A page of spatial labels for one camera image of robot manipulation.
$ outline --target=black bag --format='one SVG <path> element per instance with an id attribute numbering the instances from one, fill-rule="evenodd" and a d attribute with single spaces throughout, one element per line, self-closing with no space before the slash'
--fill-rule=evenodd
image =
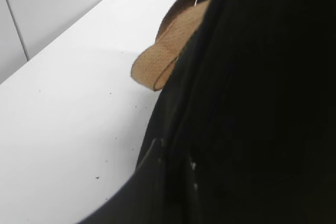
<path id="1" fill-rule="evenodd" d="M 82 224 L 336 223 L 335 7 L 212 0 L 134 175 Z"/>

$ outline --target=wall seam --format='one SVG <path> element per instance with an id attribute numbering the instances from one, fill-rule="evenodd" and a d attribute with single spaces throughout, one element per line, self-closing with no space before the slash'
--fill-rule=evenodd
<path id="1" fill-rule="evenodd" d="M 11 14 L 11 17 L 12 17 L 12 20 L 13 20 L 13 23 L 14 23 L 14 26 L 15 26 L 15 29 L 16 29 L 16 32 L 17 32 L 17 34 L 18 34 L 18 36 L 19 36 L 19 40 L 20 40 L 20 42 L 21 42 L 21 45 L 22 45 L 22 48 L 23 48 L 23 52 L 24 52 L 24 54 L 25 54 L 25 56 L 26 56 L 27 61 L 29 61 L 28 51 L 27 51 L 25 42 L 24 42 L 24 40 L 23 40 L 23 37 L 22 37 L 22 33 L 21 33 L 21 31 L 20 31 L 20 28 L 19 28 L 19 26 L 18 26 L 18 24 L 17 24 L 17 22 L 16 22 L 15 17 L 14 17 L 14 13 L 13 13 L 11 4 L 9 3 L 9 0 L 5 0 L 5 1 L 6 1 L 6 3 L 7 3 L 7 7 L 8 7 L 8 9 L 9 9 L 10 14 Z"/>

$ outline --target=tan strap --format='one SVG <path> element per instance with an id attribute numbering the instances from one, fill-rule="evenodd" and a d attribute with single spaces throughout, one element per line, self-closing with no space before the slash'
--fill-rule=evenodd
<path id="1" fill-rule="evenodd" d="M 169 9 L 167 14 L 163 18 L 156 39 L 158 39 L 164 33 L 164 31 L 168 28 L 170 23 L 180 13 L 184 12 L 187 8 L 194 6 L 195 2 L 196 0 L 176 0 L 176 2 L 173 4 L 173 6 Z"/>
<path id="2" fill-rule="evenodd" d="M 180 52 L 199 28 L 210 0 L 189 7 L 177 15 L 156 43 L 135 61 L 131 76 L 154 91 L 161 90 L 175 67 Z"/>

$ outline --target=white table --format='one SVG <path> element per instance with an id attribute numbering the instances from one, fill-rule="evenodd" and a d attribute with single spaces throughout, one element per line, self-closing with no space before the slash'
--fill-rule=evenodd
<path id="1" fill-rule="evenodd" d="M 158 98 L 130 78 L 175 0 L 103 0 L 0 85 L 0 223 L 68 224 L 132 175 Z"/>

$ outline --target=bag strap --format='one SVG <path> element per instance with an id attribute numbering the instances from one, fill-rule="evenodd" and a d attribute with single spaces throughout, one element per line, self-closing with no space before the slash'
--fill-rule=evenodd
<path id="1" fill-rule="evenodd" d="M 203 21 L 210 0 L 178 15 L 156 43 L 143 52 L 132 67 L 132 78 L 157 91 L 167 82 L 180 52 Z"/>
<path id="2" fill-rule="evenodd" d="M 187 8 L 194 6 L 196 0 L 176 0 L 173 6 L 169 9 L 165 17 L 163 18 L 156 39 L 158 39 L 164 31 L 168 28 L 169 24 Z"/>
<path id="3" fill-rule="evenodd" d="M 143 52 L 132 66 L 132 78 L 157 91 L 167 82 L 175 63 L 203 21 L 210 0 L 195 6 L 196 0 L 177 0 L 160 25 L 155 44 Z"/>

